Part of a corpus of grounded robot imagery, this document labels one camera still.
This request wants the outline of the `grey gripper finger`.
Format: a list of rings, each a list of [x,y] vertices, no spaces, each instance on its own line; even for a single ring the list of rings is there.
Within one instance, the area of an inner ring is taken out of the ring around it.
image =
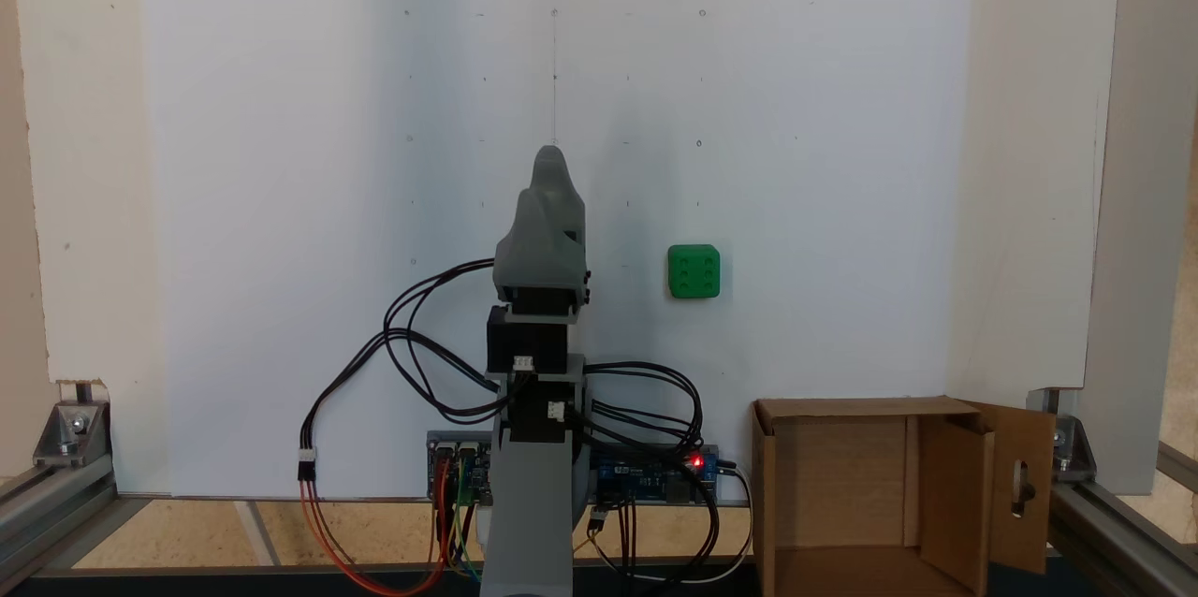
[[[569,195],[574,192],[565,157],[559,147],[545,145],[536,153],[532,189],[545,193],[545,195]]]
[[[521,191],[510,235],[534,231],[561,233],[573,242],[586,242],[586,206],[577,191],[533,187]]]

